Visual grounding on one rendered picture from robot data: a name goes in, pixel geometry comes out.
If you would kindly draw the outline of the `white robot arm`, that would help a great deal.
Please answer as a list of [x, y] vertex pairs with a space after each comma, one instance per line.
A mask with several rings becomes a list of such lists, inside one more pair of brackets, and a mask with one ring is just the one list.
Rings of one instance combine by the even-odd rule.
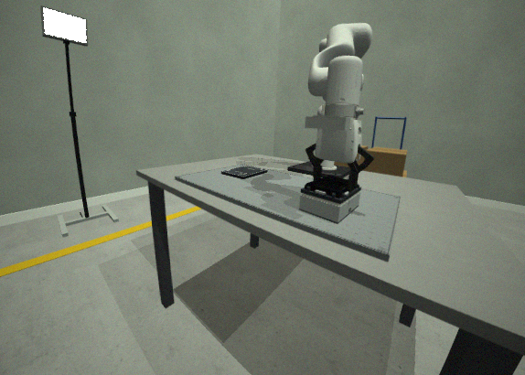
[[349, 131], [349, 117], [365, 113], [359, 108], [359, 85], [362, 90], [364, 83], [361, 58], [371, 41], [372, 30], [366, 23], [340, 24], [329, 30], [308, 77], [309, 92], [323, 97], [326, 104], [318, 108], [317, 115], [305, 117], [305, 128]]

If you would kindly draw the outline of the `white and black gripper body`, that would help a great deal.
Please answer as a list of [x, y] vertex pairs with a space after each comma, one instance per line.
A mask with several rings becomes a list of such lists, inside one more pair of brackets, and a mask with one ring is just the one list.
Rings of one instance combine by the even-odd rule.
[[355, 159], [360, 160], [358, 145], [361, 146], [362, 140], [361, 121], [358, 118], [349, 118], [349, 131], [318, 129], [317, 158], [347, 164], [353, 163]]

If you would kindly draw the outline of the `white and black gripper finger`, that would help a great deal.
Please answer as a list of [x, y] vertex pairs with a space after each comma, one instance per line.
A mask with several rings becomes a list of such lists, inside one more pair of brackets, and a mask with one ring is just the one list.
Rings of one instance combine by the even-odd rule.
[[319, 159], [319, 158], [314, 156], [314, 153], [313, 153], [314, 150], [316, 150], [316, 144], [313, 144], [313, 145], [307, 147], [307, 149], [305, 150], [307, 155], [308, 155], [308, 159], [310, 160], [310, 162], [312, 163], [312, 166], [314, 167], [314, 169], [313, 169], [313, 178], [314, 178], [313, 181], [321, 178], [321, 175], [322, 175], [321, 163], [324, 161], [323, 159]]
[[365, 160], [361, 165], [358, 164], [356, 159], [353, 163], [348, 164], [351, 170], [351, 173], [348, 176], [348, 190], [351, 190], [357, 186], [359, 172], [368, 167], [368, 165], [374, 160], [374, 156], [367, 152], [360, 145], [358, 145], [358, 153], [362, 155]]

